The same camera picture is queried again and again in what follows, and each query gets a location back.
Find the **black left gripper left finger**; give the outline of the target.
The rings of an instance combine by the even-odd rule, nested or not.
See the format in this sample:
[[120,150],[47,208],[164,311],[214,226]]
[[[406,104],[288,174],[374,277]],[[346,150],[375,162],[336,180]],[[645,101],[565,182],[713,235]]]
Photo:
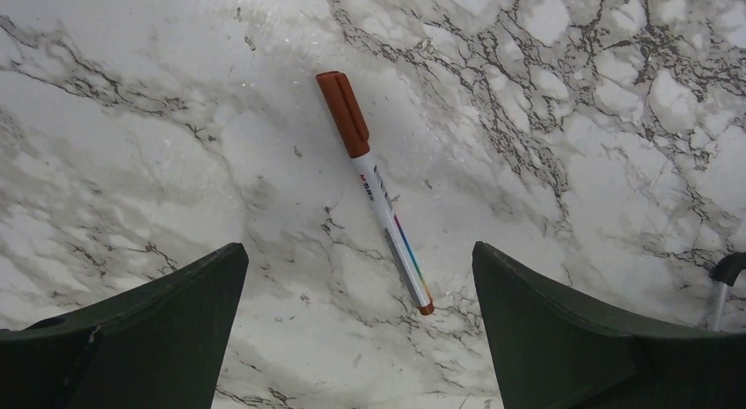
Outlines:
[[106,300],[2,330],[2,407],[210,407],[248,265],[231,243]]

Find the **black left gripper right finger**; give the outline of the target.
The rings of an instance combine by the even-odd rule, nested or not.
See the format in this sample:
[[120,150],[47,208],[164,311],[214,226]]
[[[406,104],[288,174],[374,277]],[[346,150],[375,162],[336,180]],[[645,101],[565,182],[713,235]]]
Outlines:
[[623,310],[490,244],[472,273],[507,408],[742,408],[745,336]]

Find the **white brown whiteboard marker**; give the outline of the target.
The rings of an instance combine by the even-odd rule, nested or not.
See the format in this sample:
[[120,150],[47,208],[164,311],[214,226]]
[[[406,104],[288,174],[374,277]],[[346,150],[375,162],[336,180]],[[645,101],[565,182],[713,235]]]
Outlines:
[[356,174],[384,233],[394,262],[412,297],[414,306],[423,316],[435,311],[433,298],[419,268],[402,225],[393,209],[384,180],[370,153],[352,159]]

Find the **brown marker cap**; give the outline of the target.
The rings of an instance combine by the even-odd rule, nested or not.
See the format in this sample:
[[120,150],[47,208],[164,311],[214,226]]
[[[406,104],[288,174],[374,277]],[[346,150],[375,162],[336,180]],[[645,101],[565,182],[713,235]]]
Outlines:
[[369,130],[347,75],[327,71],[317,74],[316,80],[348,155],[369,153]]

